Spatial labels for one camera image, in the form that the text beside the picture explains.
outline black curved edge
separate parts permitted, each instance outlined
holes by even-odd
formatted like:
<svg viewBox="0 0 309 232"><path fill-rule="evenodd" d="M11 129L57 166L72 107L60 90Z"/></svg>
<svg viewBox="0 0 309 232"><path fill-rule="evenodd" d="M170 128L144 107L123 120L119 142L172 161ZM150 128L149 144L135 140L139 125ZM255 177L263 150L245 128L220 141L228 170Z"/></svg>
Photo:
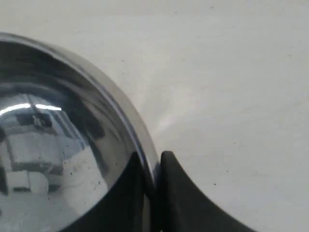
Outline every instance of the black curved edge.
<svg viewBox="0 0 309 232"><path fill-rule="evenodd" d="M158 190L163 232L253 232L216 206L191 181L175 155L161 156Z"/></svg>
<svg viewBox="0 0 309 232"><path fill-rule="evenodd" d="M86 215L61 232L141 232L143 181L140 160L134 153L107 195Z"/></svg>

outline white table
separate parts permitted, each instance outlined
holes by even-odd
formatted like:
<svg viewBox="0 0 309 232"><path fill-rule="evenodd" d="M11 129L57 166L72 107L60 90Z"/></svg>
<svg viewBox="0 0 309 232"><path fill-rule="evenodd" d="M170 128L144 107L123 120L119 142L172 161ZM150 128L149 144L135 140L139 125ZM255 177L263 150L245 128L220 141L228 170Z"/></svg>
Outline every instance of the white table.
<svg viewBox="0 0 309 232"><path fill-rule="evenodd" d="M0 30L101 68L240 221L308 230L309 1L2 0Z"/></svg>

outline white surface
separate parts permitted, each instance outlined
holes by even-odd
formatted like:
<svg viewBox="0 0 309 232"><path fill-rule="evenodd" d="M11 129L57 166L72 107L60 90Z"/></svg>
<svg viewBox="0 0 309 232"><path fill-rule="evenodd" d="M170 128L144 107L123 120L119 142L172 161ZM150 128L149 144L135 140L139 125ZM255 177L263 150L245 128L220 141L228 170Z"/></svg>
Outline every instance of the white surface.
<svg viewBox="0 0 309 232"><path fill-rule="evenodd" d="M101 68L240 221L308 230L309 1L2 0L0 29Z"/></svg>

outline reflective metal surface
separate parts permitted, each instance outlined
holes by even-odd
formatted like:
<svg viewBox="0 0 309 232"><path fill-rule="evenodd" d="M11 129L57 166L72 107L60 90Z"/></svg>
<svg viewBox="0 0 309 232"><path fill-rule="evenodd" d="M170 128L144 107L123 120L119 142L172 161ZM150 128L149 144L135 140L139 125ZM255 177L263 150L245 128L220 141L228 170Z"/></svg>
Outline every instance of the reflective metal surface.
<svg viewBox="0 0 309 232"><path fill-rule="evenodd" d="M151 195L158 158L114 83L68 51L0 34L1 231L68 226L104 197L133 152Z"/></svg>

